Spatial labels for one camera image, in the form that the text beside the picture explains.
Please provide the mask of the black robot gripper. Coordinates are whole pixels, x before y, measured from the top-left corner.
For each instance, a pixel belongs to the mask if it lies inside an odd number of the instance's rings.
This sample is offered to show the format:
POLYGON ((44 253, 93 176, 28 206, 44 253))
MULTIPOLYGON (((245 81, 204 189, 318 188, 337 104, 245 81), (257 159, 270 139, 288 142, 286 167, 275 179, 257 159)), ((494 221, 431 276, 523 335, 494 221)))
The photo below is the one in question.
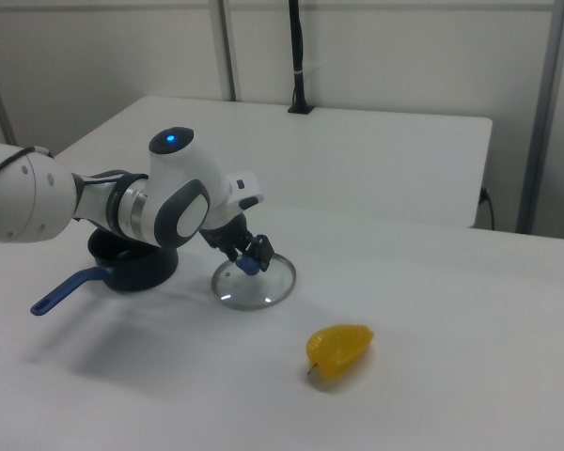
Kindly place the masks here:
POLYGON ((211 248, 222 252, 232 263, 242 258, 249 249, 252 272, 266 272, 274 256, 274 248, 267 236, 254 237, 249 232, 244 213, 234 216, 220 227, 201 228, 199 233, 211 248))

